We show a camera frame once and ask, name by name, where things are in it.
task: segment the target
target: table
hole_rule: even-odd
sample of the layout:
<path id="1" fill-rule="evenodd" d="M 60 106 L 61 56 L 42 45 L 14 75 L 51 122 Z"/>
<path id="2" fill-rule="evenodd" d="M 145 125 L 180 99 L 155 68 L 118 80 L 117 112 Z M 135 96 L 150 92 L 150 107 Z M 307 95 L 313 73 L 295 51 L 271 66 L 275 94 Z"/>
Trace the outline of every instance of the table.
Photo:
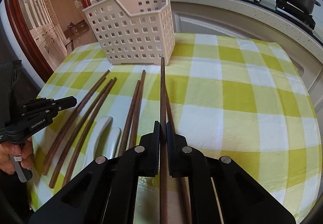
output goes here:
<path id="1" fill-rule="evenodd" d="M 206 156 L 232 157 L 299 223 L 318 195 L 322 154 L 310 97 L 286 53 L 276 43 L 253 39 L 180 33 L 175 40 L 166 66 L 166 86 L 176 132 Z M 73 95 L 79 102 L 107 69 L 111 70 L 108 78 L 115 76 L 118 80 L 91 130 L 106 115 L 113 117 L 113 127 L 123 130 L 136 82 L 145 69 L 138 143 L 140 136 L 152 132 L 154 121 L 159 120 L 160 66 L 112 66 L 98 43 L 85 45 L 66 58 L 39 97 Z M 53 124 L 33 136 L 35 168 L 29 183 L 33 209 L 41 207 L 61 188 L 75 143 L 54 189 L 49 189 L 48 183 L 59 154 L 48 176 L 40 175 L 45 154 L 71 111 L 60 112 Z M 73 176 L 82 167 L 89 136 Z M 96 155 L 102 155 L 105 140 L 100 140 Z M 139 179 L 134 223 L 158 223 L 158 187 L 158 176 Z M 181 223 L 177 187 L 172 178 L 168 179 L 168 202 L 169 223 Z"/>

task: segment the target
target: brown wall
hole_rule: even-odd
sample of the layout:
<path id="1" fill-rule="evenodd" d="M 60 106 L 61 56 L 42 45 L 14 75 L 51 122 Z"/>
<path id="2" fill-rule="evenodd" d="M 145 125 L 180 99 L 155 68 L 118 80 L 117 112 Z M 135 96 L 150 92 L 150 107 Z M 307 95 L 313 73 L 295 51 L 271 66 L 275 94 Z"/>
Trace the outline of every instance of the brown wall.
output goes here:
<path id="1" fill-rule="evenodd" d="M 50 0 L 63 31 L 67 30 L 67 25 L 70 22 L 77 24 L 85 17 L 84 13 L 82 12 L 82 8 L 77 9 L 74 1 L 75 0 Z"/>

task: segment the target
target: chopstick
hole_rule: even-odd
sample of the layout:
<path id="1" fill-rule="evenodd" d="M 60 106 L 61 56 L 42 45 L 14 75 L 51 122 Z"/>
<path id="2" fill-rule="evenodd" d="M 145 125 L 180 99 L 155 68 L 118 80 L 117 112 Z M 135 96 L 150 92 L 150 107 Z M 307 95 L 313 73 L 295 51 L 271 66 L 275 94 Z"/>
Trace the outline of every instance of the chopstick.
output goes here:
<path id="1" fill-rule="evenodd" d="M 159 221 L 167 224 L 167 145 L 165 58 L 160 64 L 160 151 L 159 151 Z"/>
<path id="2" fill-rule="evenodd" d="M 133 121 L 132 121 L 132 126 L 131 126 L 129 148 L 132 148 L 136 145 L 138 125 L 139 125 L 139 116 L 140 116 L 140 107 L 141 107 L 141 102 L 142 102 L 142 98 L 143 98 L 143 85 L 145 83 L 145 77 L 146 77 L 146 71 L 143 70 L 142 76 L 140 79 L 135 108 L 134 108 L 134 112 L 133 112 Z"/>
<path id="3" fill-rule="evenodd" d="M 133 112 L 135 109 L 136 98 L 138 95 L 139 85 L 140 85 L 140 80 L 137 81 L 135 91 L 133 92 L 133 97 L 132 97 L 132 100 L 130 103 L 128 116 L 126 119 L 126 123 L 124 125 L 122 137 L 121 137 L 121 143 L 120 143 L 118 156 L 121 156 L 125 152 L 126 147 L 127 147 L 127 142 L 128 142 L 128 138 L 129 138 L 129 132 L 130 132 L 131 122 L 132 122 L 132 118 L 133 118 Z"/>
<path id="4" fill-rule="evenodd" d="M 76 161 L 79 157 L 80 151 L 82 149 L 82 146 L 84 144 L 84 141 L 86 139 L 86 136 L 88 135 L 88 132 L 90 131 L 90 128 L 94 122 L 94 119 L 96 118 L 96 116 L 98 115 L 104 101 L 106 100 L 109 92 L 111 91 L 113 85 L 115 84 L 115 82 L 117 81 L 117 77 L 114 77 L 114 79 L 112 80 L 112 82 L 109 84 L 109 86 L 106 88 L 106 90 L 104 91 L 102 97 L 100 98 L 100 101 L 98 102 L 98 104 L 96 105 L 88 123 L 86 124 L 84 131 L 82 132 L 82 135 L 76 145 L 76 148 L 74 149 L 71 161 L 68 165 L 66 174 L 65 174 L 65 178 L 63 181 L 63 187 L 70 181 L 71 177 L 72 177 L 72 173 L 76 164 Z"/>
<path id="5" fill-rule="evenodd" d="M 175 134 L 174 120 L 173 120 L 172 109 L 171 109 L 171 104 L 169 101 L 167 89 L 166 89 L 166 110 L 167 110 L 168 121 L 171 123 L 173 132 Z M 180 198 L 181 198 L 180 206 L 181 206 L 182 212 L 184 213 L 185 223 L 191 224 L 192 223 L 191 205 L 190 205 L 190 198 L 187 193 L 187 185 L 186 185 L 185 179 L 183 177 L 177 178 L 177 184 L 180 191 Z"/>
<path id="6" fill-rule="evenodd" d="M 83 107 L 86 105 L 86 103 L 89 101 L 89 99 L 92 97 L 92 95 L 95 93 L 95 91 L 99 88 L 99 86 L 103 83 L 103 81 L 106 79 L 106 76 L 110 70 L 107 70 L 103 76 L 96 82 L 96 84 L 89 90 L 89 92 L 85 95 L 85 97 L 82 99 L 82 101 L 78 104 L 78 106 L 73 110 L 70 117 L 67 119 L 66 123 L 63 125 L 59 133 L 57 134 L 57 137 L 55 138 L 52 146 L 50 147 L 45 160 L 43 162 L 43 175 L 47 175 L 51 162 L 53 160 L 53 157 L 55 153 L 57 152 L 57 149 L 59 148 L 60 143 L 62 142 L 64 136 L 66 135 L 67 131 L 71 127 L 72 123 L 74 122 L 75 118 L 78 116 L 80 111 L 83 109 Z"/>
<path id="7" fill-rule="evenodd" d="M 57 178 L 59 176 L 59 172 L 63 166 L 63 163 L 65 161 L 65 158 L 75 140 L 75 138 L 77 137 L 79 131 L 81 130 L 83 124 L 85 123 L 86 119 L 88 118 L 88 116 L 90 115 L 90 113 L 92 112 L 93 108 L 96 106 L 97 102 L 100 100 L 100 98 L 102 97 L 102 95 L 104 94 L 105 90 L 109 87 L 109 85 L 111 84 L 112 79 L 109 80 L 109 82 L 105 85 L 105 87 L 102 89 L 102 91 L 99 93 L 99 95 L 94 99 L 93 103 L 90 105 L 90 107 L 88 108 L 88 110 L 86 111 L 85 115 L 82 117 L 81 121 L 77 124 L 75 130 L 73 131 L 70 139 L 68 140 L 60 158 L 59 161 L 55 167 L 55 170 L 53 172 L 52 178 L 49 182 L 49 188 L 54 188 Z"/>

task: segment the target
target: speckled countertop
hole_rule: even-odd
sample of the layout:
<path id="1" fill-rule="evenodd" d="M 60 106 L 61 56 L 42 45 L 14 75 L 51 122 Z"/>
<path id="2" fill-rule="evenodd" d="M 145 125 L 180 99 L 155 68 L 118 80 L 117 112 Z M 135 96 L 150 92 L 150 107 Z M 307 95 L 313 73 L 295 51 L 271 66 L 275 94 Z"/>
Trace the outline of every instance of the speckled countertop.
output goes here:
<path id="1" fill-rule="evenodd" d="M 171 0 L 171 2 L 186 2 L 212 6 L 258 20 L 295 40 L 323 63 L 323 46 L 300 27 L 270 10 L 241 0 Z"/>

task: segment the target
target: screw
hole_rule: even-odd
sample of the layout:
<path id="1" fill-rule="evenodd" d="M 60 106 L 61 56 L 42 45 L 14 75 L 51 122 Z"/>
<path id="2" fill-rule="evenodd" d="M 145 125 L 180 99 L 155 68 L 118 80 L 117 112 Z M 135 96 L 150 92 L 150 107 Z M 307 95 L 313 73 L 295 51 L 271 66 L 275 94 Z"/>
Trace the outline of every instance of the screw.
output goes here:
<path id="1" fill-rule="evenodd" d="M 185 146 L 182 148 L 182 151 L 184 153 L 191 153 L 193 151 L 193 149 L 190 146 Z"/>
<path id="2" fill-rule="evenodd" d="M 135 151 L 137 153 L 141 153 L 141 152 L 144 152 L 145 151 L 145 148 L 143 146 L 136 146 L 135 147 Z"/>
<path id="3" fill-rule="evenodd" d="M 97 164 L 102 164 L 102 163 L 104 163 L 105 162 L 105 157 L 104 156 L 98 156 L 96 159 L 95 159 L 95 162 L 97 163 Z"/>
<path id="4" fill-rule="evenodd" d="M 222 156 L 221 161 L 225 164 L 229 164 L 231 162 L 231 158 L 228 156 Z"/>

